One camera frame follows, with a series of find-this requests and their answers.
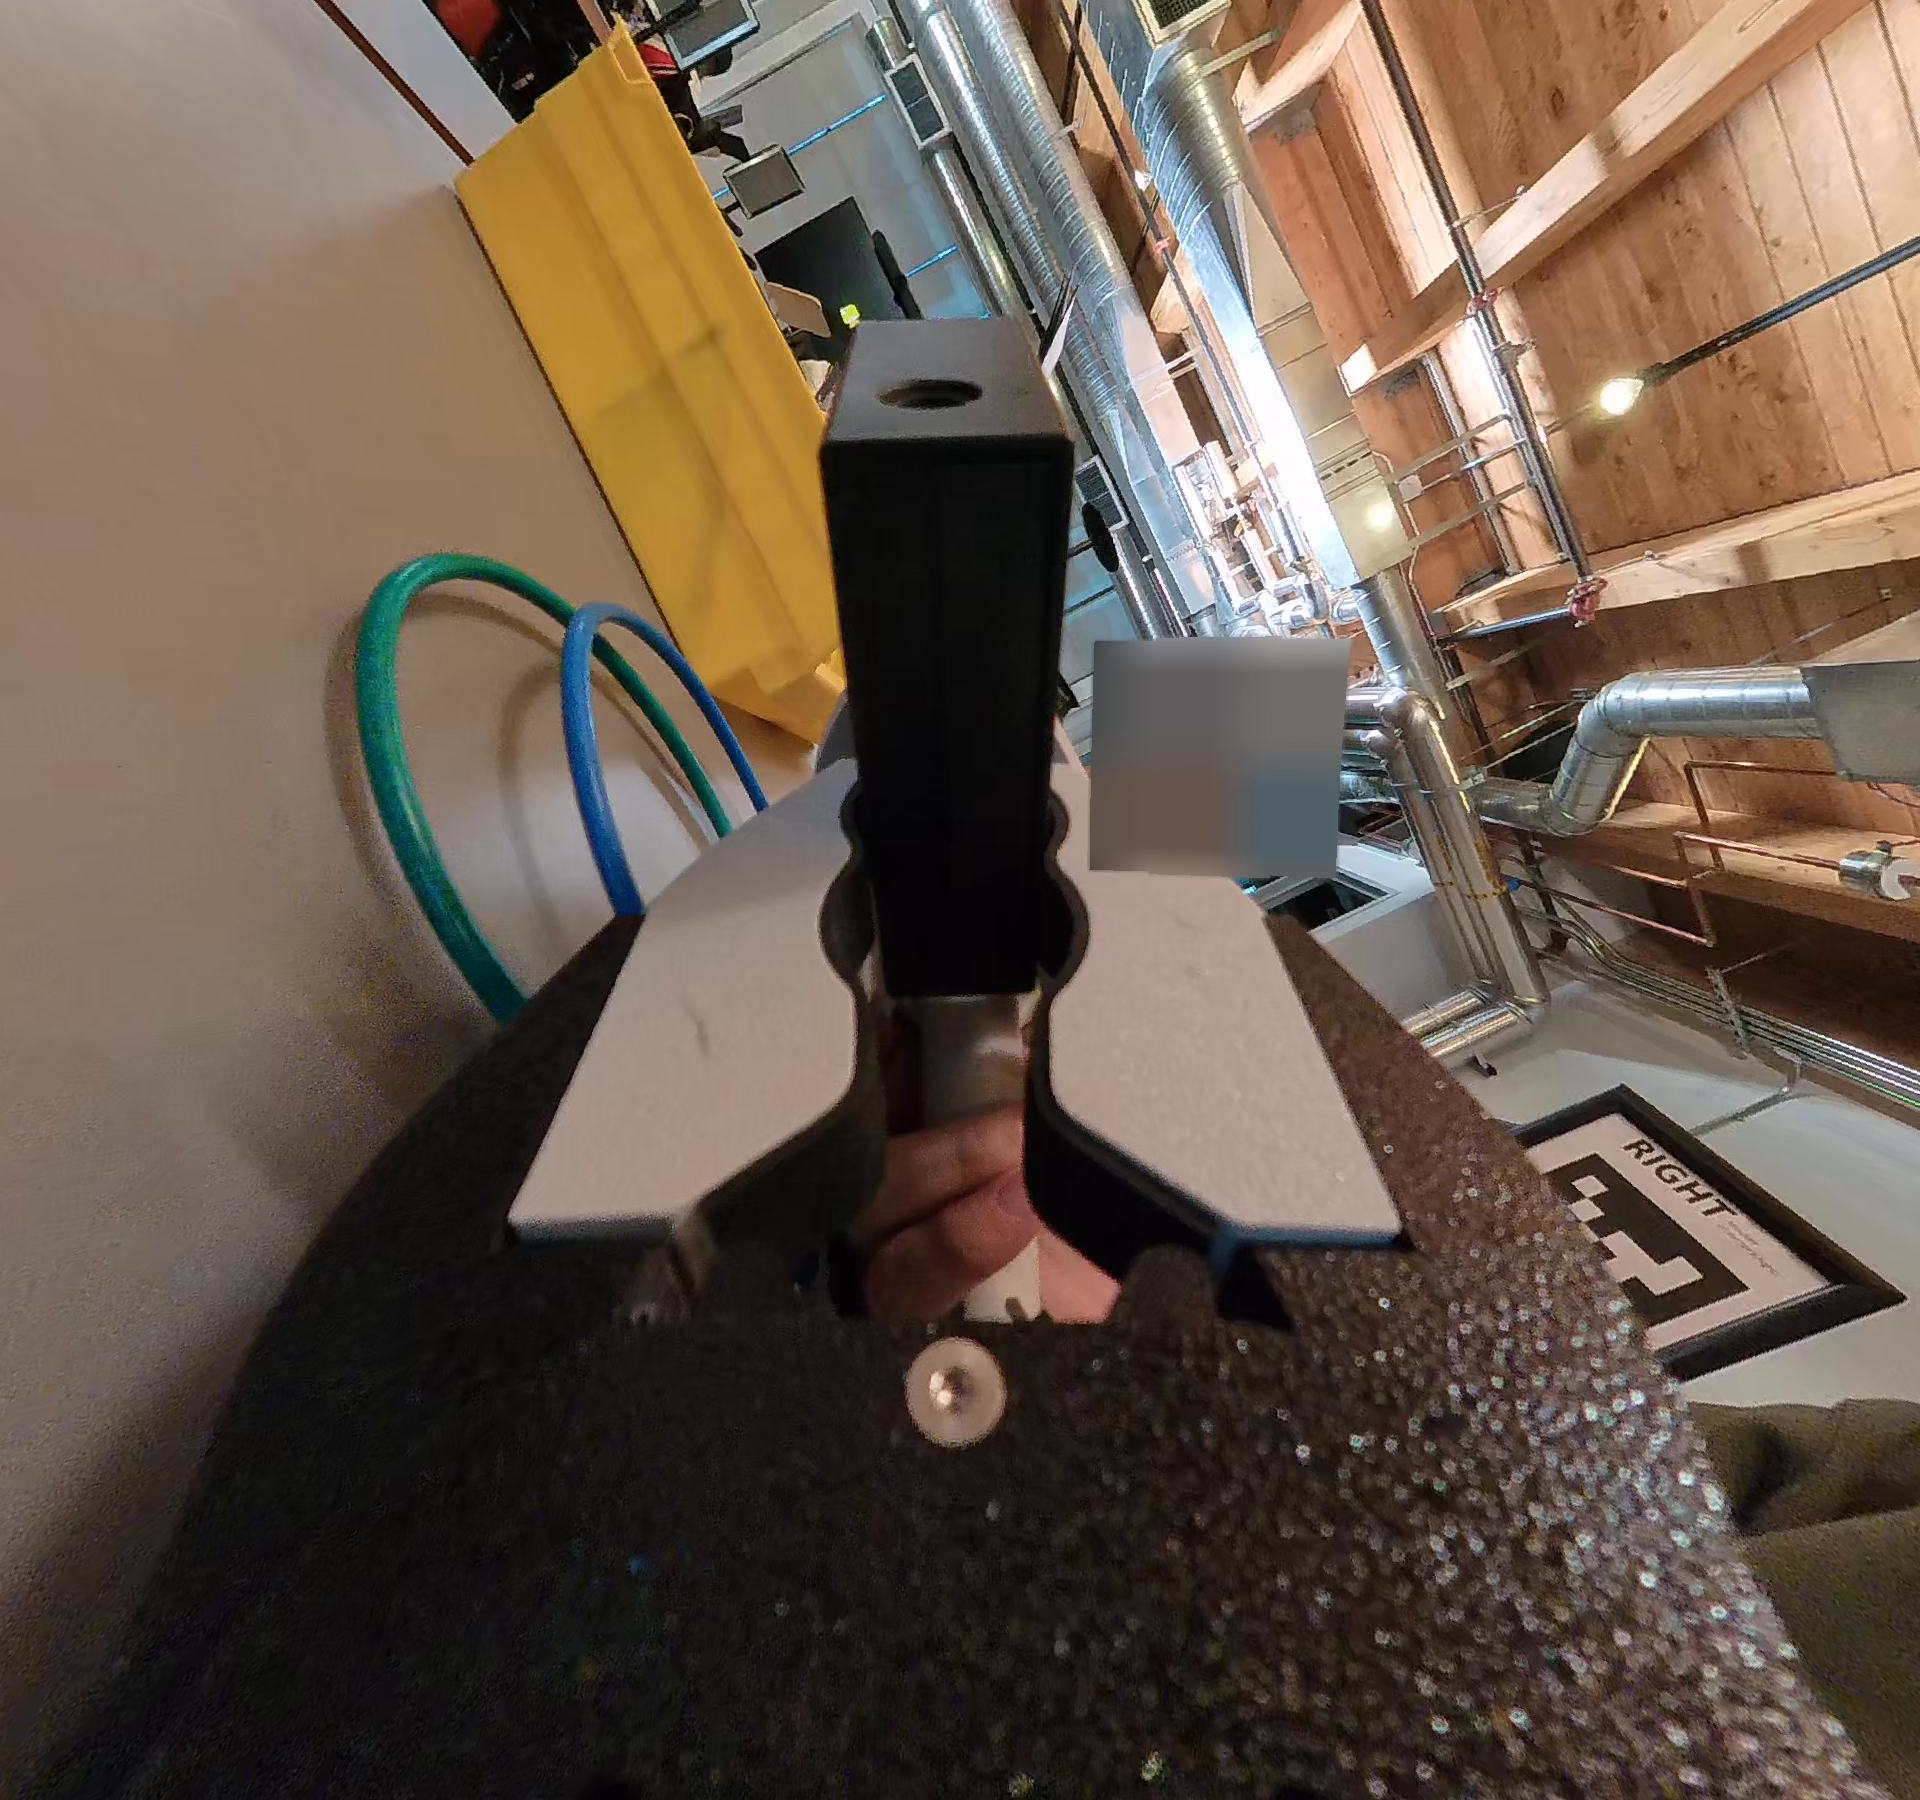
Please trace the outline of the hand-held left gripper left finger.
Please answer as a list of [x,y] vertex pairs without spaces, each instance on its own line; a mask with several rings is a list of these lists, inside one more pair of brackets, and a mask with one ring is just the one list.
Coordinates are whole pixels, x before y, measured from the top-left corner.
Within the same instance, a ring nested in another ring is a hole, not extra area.
[[646,910],[512,1199],[522,1241],[642,1241],[685,1285],[722,1254],[797,1268],[886,1157],[873,895],[831,765]]

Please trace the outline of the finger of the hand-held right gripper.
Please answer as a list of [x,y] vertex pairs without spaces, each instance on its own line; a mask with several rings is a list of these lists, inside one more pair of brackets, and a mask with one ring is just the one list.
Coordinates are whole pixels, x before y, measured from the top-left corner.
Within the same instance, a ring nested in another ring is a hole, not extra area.
[[1029,1093],[1026,1007],[1029,994],[1012,991],[912,1003],[923,1124],[1020,1109]]

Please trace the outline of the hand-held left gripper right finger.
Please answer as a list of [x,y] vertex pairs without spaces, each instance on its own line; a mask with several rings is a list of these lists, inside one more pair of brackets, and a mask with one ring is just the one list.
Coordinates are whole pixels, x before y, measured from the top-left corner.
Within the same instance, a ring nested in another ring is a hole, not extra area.
[[1054,761],[1038,881],[1026,1184],[1123,1285],[1158,1250],[1231,1316],[1272,1252],[1402,1252],[1404,1215],[1257,900],[1093,867],[1090,776]]

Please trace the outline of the yellow plastic bin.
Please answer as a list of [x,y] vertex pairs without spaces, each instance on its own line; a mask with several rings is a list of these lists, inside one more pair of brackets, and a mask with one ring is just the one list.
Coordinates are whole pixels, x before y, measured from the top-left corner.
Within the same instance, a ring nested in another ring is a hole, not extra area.
[[454,187],[685,659],[820,743],[845,687],[825,412],[637,38]]

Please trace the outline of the person's right forearm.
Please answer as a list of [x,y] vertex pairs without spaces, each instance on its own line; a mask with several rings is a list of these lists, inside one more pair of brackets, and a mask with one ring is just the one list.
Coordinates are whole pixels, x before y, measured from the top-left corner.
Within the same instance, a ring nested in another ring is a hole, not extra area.
[[1916,1405],[1694,1405],[1694,1432],[1743,1534],[1916,1512]]

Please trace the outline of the person's right hand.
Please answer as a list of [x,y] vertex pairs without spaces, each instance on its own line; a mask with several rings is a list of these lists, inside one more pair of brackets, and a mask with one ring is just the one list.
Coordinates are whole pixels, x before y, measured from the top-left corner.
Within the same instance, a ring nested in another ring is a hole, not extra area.
[[1105,1323],[1120,1285],[1034,1212],[1020,1173],[1020,1109],[934,1124],[912,1066],[886,1079],[886,1169],[848,1228],[859,1291],[879,1323],[932,1323],[990,1274],[1038,1250],[1043,1314]]

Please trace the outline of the silver elbow duct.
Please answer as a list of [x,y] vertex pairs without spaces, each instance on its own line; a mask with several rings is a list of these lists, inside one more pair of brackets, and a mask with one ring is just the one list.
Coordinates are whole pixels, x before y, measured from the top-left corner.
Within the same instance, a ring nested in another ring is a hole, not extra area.
[[1629,673],[1584,705],[1550,782],[1483,779],[1474,815],[1543,838],[1605,824],[1654,740],[1808,740],[1839,779],[1916,786],[1916,660]]

